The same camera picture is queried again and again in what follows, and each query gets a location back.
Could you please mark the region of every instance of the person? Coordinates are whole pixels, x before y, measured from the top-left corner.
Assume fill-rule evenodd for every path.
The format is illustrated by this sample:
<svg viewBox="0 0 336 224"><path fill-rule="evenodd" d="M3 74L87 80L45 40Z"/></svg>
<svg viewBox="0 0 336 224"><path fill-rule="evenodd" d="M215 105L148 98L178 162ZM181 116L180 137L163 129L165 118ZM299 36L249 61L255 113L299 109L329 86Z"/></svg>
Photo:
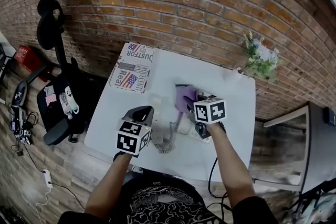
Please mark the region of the person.
<svg viewBox="0 0 336 224"><path fill-rule="evenodd" d="M234 224L278 223L265 200L257 197L252 178L218 123L208 125ZM207 210L202 197L187 182L148 172L124 183L132 155L117 154L91 193L84 213L65 212L59 224L77 223L224 223Z"/></svg>

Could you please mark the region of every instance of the electronic device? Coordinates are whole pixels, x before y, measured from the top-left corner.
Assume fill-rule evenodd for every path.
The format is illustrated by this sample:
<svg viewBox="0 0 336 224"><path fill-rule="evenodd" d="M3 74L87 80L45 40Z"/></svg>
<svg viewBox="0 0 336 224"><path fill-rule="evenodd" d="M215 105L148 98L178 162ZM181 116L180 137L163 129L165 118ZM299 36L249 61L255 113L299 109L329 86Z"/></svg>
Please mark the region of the electronic device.
<svg viewBox="0 0 336 224"><path fill-rule="evenodd" d="M226 119L226 104L224 99L208 98L193 103L195 121L212 124Z"/></svg>
<svg viewBox="0 0 336 224"><path fill-rule="evenodd" d="M330 108L323 109L323 120L328 125L336 126L336 116Z"/></svg>
<svg viewBox="0 0 336 224"><path fill-rule="evenodd" d="M129 110L118 122L117 149L137 156L151 140L153 116L152 106L139 106Z"/></svg>

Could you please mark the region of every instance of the american flag print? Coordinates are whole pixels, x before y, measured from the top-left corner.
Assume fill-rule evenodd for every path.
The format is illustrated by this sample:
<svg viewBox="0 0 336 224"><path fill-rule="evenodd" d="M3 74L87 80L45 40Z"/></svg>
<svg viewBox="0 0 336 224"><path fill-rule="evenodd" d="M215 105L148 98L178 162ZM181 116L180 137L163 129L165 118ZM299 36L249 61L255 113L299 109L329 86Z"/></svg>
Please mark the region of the american flag print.
<svg viewBox="0 0 336 224"><path fill-rule="evenodd" d="M137 76L133 75L131 72L128 72L123 81L120 83L120 86L125 88L131 88L137 79Z"/></svg>
<svg viewBox="0 0 336 224"><path fill-rule="evenodd" d="M137 50L139 50L140 47L141 47L141 45L139 45L139 44L131 44L131 45L128 46L128 49L132 50L134 52L137 52Z"/></svg>

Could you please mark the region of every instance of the chair armrest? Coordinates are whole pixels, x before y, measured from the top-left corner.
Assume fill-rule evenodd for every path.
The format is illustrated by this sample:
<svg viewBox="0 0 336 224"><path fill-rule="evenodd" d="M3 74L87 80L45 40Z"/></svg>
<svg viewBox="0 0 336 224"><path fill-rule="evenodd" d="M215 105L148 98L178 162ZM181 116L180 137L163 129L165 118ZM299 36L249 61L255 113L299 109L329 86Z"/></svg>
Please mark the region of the chair armrest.
<svg viewBox="0 0 336 224"><path fill-rule="evenodd" d="M47 66L43 64L38 69L36 69L34 72L32 72L27 79L28 84L31 84L37 77L43 77L50 81L53 80L55 76L52 74L49 74L48 72L45 72L46 69L47 69Z"/></svg>
<svg viewBox="0 0 336 224"><path fill-rule="evenodd" d="M64 118L44 135L43 140L48 146L57 145L69 135L68 129L68 121Z"/></svg>

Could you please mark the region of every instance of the white cable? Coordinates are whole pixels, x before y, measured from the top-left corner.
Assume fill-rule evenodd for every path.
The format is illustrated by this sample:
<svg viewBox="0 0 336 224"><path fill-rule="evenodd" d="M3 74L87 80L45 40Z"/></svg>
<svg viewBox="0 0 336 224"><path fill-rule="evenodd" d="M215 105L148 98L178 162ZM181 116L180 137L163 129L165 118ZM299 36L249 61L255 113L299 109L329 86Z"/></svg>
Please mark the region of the white cable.
<svg viewBox="0 0 336 224"><path fill-rule="evenodd" d="M47 205L47 204L48 204L47 194L51 193L51 190L52 190L52 188L50 188L50 191L48 191L48 192L45 194L45 196L46 196L46 201L47 201L45 204L41 204L41 203L38 202L38 203L35 205L35 210L36 210L36 212L37 212L37 215L38 215L38 218L39 218L41 224L42 224L42 221L41 221L40 214L39 214L38 211L37 211L37 205Z"/></svg>

